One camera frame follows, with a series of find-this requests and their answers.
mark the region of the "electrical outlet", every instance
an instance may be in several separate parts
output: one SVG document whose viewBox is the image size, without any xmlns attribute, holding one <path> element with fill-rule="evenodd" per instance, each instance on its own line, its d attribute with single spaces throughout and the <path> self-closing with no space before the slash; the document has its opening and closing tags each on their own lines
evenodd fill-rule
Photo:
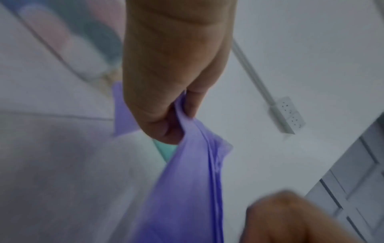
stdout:
<svg viewBox="0 0 384 243">
<path fill-rule="evenodd" d="M 277 103 L 272 106 L 272 110 L 275 110 L 274 113 L 276 116 L 281 116 L 284 120 L 297 112 L 296 107 L 293 105 L 289 97 L 284 97 L 278 100 Z"/>
<path fill-rule="evenodd" d="M 287 133 L 295 134 L 305 125 L 303 118 L 289 97 L 280 99 L 274 106 L 271 106 L 271 110 Z"/>
<path fill-rule="evenodd" d="M 295 112 L 292 116 L 285 120 L 283 126 L 288 133 L 295 134 L 298 130 L 304 127 L 305 122 L 299 112 Z"/>
</svg>

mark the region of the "white wall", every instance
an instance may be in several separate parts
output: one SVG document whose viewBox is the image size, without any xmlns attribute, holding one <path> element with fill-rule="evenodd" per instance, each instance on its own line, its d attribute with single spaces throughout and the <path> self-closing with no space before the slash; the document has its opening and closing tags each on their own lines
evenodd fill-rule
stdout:
<svg viewBox="0 0 384 243">
<path fill-rule="evenodd" d="M 198 114 L 235 147 L 223 170 L 229 242 L 250 203 L 283 188 L 306 194 L 384 110 L 384 23 L 372 2 L 240 0 L 234 37 L 272 95 L 290 96 L 307 125 L 280 132 L 231 55 Z"/>
</svg>

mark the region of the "hand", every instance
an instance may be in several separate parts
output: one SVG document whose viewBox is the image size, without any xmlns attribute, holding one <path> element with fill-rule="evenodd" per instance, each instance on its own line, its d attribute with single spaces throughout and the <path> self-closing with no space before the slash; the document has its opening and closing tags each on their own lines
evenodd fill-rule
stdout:
<svg viewBox="0 0 384 243">
<path fill-rule="evenodd" d="M 186 90 L 194 117 L 223 72 L 236 0 L 127 0 L 124 99 L 142 130 L 177 144 L 183 132 L 173 102 Z"/>
<path fill-rule="evenodd" d="M 240 243 L 357 243 L 320 209 L 291 192 L 255 202 L 247 209 Z"/>
</svg>

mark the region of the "pastel wall mural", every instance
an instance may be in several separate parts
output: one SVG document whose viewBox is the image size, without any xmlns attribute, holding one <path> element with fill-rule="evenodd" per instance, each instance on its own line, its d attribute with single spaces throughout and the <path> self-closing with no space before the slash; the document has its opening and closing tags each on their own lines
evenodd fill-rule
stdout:
<svg viewBox="0 0 384 243">
<path fill-rule="evenodd" d="M 121 64 L 122 0 L 0 0 L 85 80 Z"/>
</svg>

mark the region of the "teal fabric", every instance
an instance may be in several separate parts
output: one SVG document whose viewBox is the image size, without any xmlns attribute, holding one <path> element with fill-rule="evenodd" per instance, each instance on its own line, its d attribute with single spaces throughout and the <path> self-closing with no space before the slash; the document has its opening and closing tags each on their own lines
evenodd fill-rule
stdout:
<svg viewBox="0 0 384 243">
<path fill-rule="evenodd" d="M 159 150 L 161 156 L 163 157 L 163 159 L 165 160 L 165 162 L 168 162 L 176 148 L 177 148 L 177 145 L 170 145 L 170 144 L 165 144 L 165 143 L 162 143 L 162 142 L 159 142 L 157 140 L 153 140 L 153 142 L 155 143 L 155 146 L 157 148 L 157 150 Z"/>
</svg>

